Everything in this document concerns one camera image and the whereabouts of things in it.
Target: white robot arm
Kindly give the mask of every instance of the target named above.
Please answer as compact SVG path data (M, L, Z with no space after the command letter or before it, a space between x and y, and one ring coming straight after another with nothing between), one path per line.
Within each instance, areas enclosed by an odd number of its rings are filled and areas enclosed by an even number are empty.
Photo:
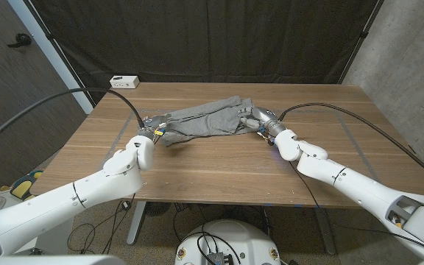
M375 216L387 229L424 245L424 196L388 188L352 169L328 159L321 147L297 141L297 135L285 128L277 116L266 109L243 109L239 116L244 124L274 136L274 143L284 160L299 160L302 174L332 185ZM424 258L424 247L397 238L415 254Z
M154 131L164 116L145 121L125 150L117 151L102 170L0 210L0 255L11 255L47 230L87 208L137 192L144 184L140 171L153 165Z

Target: concrete wall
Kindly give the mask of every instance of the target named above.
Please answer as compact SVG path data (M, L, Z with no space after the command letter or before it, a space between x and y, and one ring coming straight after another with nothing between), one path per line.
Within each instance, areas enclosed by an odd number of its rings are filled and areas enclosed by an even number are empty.
M424 1L384 1L343 83L360 85L424 161Z

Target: table leg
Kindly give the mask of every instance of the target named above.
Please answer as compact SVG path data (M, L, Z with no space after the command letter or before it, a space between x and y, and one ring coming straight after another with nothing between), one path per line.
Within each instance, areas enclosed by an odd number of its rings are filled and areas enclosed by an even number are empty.
M141 225L145 219L145 206L146 202L137 201L135 211L133 212L132 223L130 224L129 235L127 236L127 244L129 245L134 245L137 242Z
M333 235L331 234L330 222L325 214L325 209L315 208L315 216L317 217L318 226L322 233L323 244L325 245L325 251L329 255L336 254L335 243L333 242Z

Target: black backdrop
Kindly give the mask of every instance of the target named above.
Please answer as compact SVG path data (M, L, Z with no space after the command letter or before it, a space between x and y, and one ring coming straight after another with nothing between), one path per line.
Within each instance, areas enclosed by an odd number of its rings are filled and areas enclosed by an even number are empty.
M377 0L32 0L88 87L337 83Z

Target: yellow object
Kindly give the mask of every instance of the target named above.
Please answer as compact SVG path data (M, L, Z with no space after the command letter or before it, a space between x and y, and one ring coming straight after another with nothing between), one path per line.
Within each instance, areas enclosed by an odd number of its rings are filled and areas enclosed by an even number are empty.
M25 195L26 192L29 191L30 187L32 186L32 183L28 180L22 182L19 184L19 186L15 187L11 194L16 196L19 199L22 199L22 197Z
M27 197L24 201L27 201L27 200L29 200L29 199L31 199L31 198L35 198L35 195L30 195L29 197Z

